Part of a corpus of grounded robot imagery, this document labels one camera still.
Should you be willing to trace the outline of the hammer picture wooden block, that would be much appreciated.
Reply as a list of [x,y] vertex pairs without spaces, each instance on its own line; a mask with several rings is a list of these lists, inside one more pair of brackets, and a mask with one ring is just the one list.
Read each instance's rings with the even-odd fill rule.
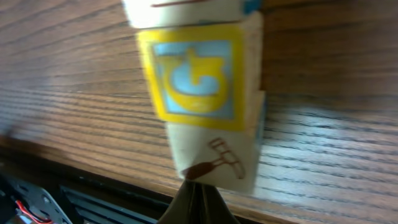
[[254,190],[261,151],[266,93],[258,91],[244,131],[208,129],[186,124],[165,125],[180,178],[250,194]]

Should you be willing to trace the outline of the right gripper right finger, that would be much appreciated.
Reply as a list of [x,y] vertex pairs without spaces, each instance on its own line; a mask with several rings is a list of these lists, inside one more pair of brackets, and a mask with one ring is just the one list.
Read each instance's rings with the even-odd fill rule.
[[240,224],[216,187],[198,184],[198,219],[202,224]]

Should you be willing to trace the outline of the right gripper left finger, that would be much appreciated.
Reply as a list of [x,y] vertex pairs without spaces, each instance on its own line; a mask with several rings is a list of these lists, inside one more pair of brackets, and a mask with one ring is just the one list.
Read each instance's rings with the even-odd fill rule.
[[196,183],[185,180],[168,209],[159,218],[157,224],[186,224],[190,221],[195,198]]

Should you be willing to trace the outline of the white maze picture block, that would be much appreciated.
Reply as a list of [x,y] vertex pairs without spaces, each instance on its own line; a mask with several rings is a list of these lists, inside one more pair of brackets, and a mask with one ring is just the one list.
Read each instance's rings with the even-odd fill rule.
[[136,29],[240,21],[258,10],[262,0],[123,0]]

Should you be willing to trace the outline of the plain yellow wooden block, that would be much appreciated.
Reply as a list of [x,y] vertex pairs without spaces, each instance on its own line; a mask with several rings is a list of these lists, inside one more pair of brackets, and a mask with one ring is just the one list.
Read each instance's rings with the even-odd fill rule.
[[228,131],[248,125],[261,81],[263,16],[140,31],[137,41],[161,120]]

